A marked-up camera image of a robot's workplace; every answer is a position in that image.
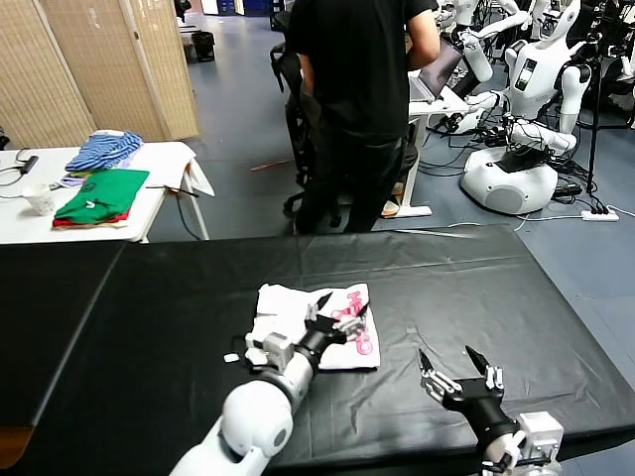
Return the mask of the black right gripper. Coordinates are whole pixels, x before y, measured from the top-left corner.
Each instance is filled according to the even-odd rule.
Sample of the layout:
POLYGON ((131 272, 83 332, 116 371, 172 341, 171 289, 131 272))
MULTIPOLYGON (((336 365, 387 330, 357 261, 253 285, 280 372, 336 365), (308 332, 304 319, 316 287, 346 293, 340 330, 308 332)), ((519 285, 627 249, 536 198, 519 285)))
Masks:
POLYGON ((422 349, 418 350, 421 387, 435 401, 467 420, 478 444, 490 444, 505 434, 514 434, 519 424, 501 409, 504 397, 503 369, 492 366, 487 358, 469 345, 465 351, 483 378, 457 382, 434 369, 422 349))

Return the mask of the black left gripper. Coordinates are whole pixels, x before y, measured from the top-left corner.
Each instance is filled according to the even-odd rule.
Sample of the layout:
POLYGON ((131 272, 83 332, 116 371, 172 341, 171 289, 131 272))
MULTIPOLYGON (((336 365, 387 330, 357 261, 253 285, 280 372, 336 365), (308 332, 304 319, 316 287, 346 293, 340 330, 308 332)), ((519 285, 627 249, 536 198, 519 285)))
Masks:
POLYGON ((337 321, 320 312, 328 303, 332 293, 321 296, 316 303, 309 304, 305 317, 306 332, 297 344, 297 351, 311 365, 318 365, 323 353, 331 344, 345 344, 355 340, 367 327, 367 302, 355 316, 337 321))

